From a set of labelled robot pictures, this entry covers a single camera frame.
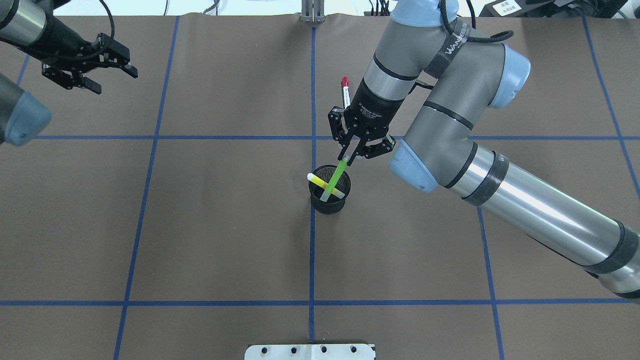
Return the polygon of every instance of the blue joint cap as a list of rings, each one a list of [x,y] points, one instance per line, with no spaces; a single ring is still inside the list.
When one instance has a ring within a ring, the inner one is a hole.
[[[438,181],[404,140],[398,141],[398,145],[389,161],[391,172],[422,192],[432,192]]]
[[[31,94],[24,92],[9,116],[4,140],[14,146],[22,146],[47,127],[50,121],[51,111]]]
[[[442,26],[444,24],[442,24],[438,4],[438,0],[398,0],[394,11],[391,12],[391,19],[398,24],[418,28]],[[456,20],[459,7],[457,1],[448,1],[447,18],[449,22]]]
[[[508,47],[507,44],[503,45],[504,67],[502,68],[502,78],[500,78],[498,91],[495,93],[491,104],[489,104],[490,108],[495,109],[507,106],[518,95],[531,71],[529,59]]]

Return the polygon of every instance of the black band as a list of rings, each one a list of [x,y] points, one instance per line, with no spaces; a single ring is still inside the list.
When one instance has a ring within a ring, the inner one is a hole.
[[[376,65],[380,68],[380,70],[385,72],[385,74],[387,74],[389,76],[393,76],[396,79],[405,80],[405,81],[412,81],[412,80],[416,80],[418,78],[417,76],[404,76],[404,75],[396,74],[395,72],[387,69],[387,67],[382,65],[380,60],[378,60],[378,57],[376,56],[376,54],[373,54],[373,62],[376,63]]]
[[[640,299],[640,289],[631,291],[630,293],[614,293],[624,299]]]
[[[467,129],[469,130],[473,130],[474,129],[474,125],[471,123],[471,121],[465,119],[464,116],[460,115],[459,113],[456,113],[453,110],[447,109],[442,105],[436,104],[435,102],[431,102],[429,100],[425,101],[424,104],[422,104],[423,106],[428,106],[434,110],[438,110],[439,112],[443,113],[444,115],[447,115],[448,117],[454,119],[455,121],[458,121],[460,124],[463,124],[464,126],[467,127]]]
[[[469,154],[469,157],[467,157],[467,162],[465,162],[465,165],[462,166],[462,168],[460,169],[456,177],[454,177],[449,184],[446,184],[444,186],[445,188],[451,189],[455,184],[458,183],[458,181],[460,181],[460,178],[462,178],[462,175],[464,175],[465,172],[467,172],[467,169],[469,169],[469,166],[471,165],[471,162],[474,160],[477,152],[478,152],[478,144],[474,142],[474,146],[471,148],[471,153]]]
[[[462,200],[473,206],[480,206],[484,204],[498,190],[498,187],[502,184],[508,170],[509,158],[494,151],[493,164],[489,169],[489,173],[484,177],[480,186],[478,186],[471,195],[463,197]]]
[[[429,66],[424,70],[427,74],[438,79],[447,67],[451,65],[453,58],[456,56],[462,45],[465,44],[470,34],[469,24],[462,20],[456,20],[455,28],[445,40],[444,44],[431,60]]]
[[[4,29],[4,27],[7,26],[11,22],[11,20],[13,20],[13,17],[18,12],[19,5],[20,5],[20,0],[13,0],[13,5],[11,5],[11,10],[9,10],[9,12],[6,14],[6,17],[4,18],[4,20],[0,21],[0,29]]]
[[[587,272],[592,274],[608,274],[624,267],[635,256],[638,249],[638,235],[629,229],[625,224],[617,221],[620,227],[620,240],[618,245],[611,252],[608,258],[589,266],[583,266]]]

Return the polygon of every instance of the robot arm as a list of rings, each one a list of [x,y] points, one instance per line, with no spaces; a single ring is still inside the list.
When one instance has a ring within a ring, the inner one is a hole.
[[[446,11],[455,27],[451,35],[443,27],[443,4],[399,1],[351,106],[343,114],[339,108],[329,114],[333,137],[343,145],[339,158],[349,135],[361,138],[356,154],[371,149],[363,146],[367,141],[386,135],[413,82],[426,69],[438,82],[398,142],[391,171],[423,192],[437,185],[451,189],[582,267],[613,293],[640,304],[637,233],[468,138],[487,106],[501,108],[514,98],[530,64],[506,44],[465,42],[469,31],[482,35],[456,18],[457,4]],[[347,129],[337,121],[339,115]],[[378,133],[366,137],[373,130]]]
[[[138,70],[129,63],[129,49],[113,40],[113,17],[100,0],[111,23],[111,36],[98,34],[85,41],[53,16],[69,0],[0,0],[0,41],[42,61],[42,75],[71,90],[102,93],[100,84],[84,76],[98,67],[116,67],[132,78]],[[24,145],[51,120],[51,112],[28,92],[0,74],[0,143]]]

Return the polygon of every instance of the white metal plate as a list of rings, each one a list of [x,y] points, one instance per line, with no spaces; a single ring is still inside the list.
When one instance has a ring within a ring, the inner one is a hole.
[[[498,12],[500,16],[506,16],[510,13],[515,13],[518,10],[522,10],[520,5],[518,5],[515,0],[503,1],[501,3],[495,4],[493,8]]]
[[[368,344],[252,345],[244,360],[375,360],[375,348]]]

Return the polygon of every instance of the white label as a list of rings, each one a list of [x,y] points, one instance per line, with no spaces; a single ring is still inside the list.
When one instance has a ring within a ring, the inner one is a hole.
[[[500,16],[509,15],[510,13],[515,13],[518,10],[522,10],[520,5],[518,5],[515,0],[503,1],[499,4],[495,4],[493,8],[498,12],[498,15]]]

